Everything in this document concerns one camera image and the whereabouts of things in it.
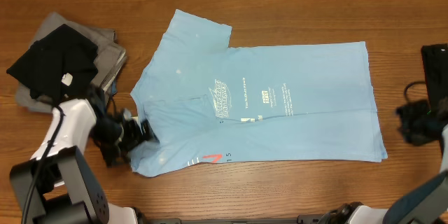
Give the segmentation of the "light blue t-shirt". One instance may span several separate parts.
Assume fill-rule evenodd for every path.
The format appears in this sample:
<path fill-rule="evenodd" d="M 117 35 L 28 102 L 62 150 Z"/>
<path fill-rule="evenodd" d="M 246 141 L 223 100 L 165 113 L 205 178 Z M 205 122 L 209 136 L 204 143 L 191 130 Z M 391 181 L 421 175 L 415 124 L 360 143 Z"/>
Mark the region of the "light blue t-shirt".
<path fill-rule="evenodd" d="M 232 48 L 232 29 L 177 10 L 131 96 L 154 177 L 199 163 L 387 157 L 364 42 Z"/>

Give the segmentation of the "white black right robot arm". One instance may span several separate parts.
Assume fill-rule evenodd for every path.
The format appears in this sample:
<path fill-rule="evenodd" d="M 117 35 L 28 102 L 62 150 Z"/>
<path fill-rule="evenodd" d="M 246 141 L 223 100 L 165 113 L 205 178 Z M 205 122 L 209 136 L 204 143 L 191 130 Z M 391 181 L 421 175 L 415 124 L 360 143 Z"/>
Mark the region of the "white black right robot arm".
<path fill-rule="evenodd" d="M 440 142 L 442 163 L 439 174 L 398 199 L 388 209 L 374 209 L 360 202 L 343 204 L 324 214 L 319 224 L 340 223 L 441 223 L 447 210 L 447 98 L 430 109 L 424 100 L 396 109 L 404 140 L 413 146 Z"/>

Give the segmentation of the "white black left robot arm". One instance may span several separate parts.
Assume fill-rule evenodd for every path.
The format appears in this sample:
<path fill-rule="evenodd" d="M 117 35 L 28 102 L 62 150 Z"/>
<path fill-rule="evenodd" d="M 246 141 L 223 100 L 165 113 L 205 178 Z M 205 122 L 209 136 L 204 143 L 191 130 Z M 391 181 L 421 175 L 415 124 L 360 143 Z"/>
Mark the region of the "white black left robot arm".
<path fill-rule="evenodd" d="M 130 162 L 130 151 L 156 140 L 147 120 L 124 109 L 108 113 L 105 93 L 91 85 L 85 94 L 52 109 L 48 132 L 30 160 L 10 171 L 22 223 L 147 223 L 136 207 L 110 204 L 84 151 L 88 140 L 107 166 Z"/>

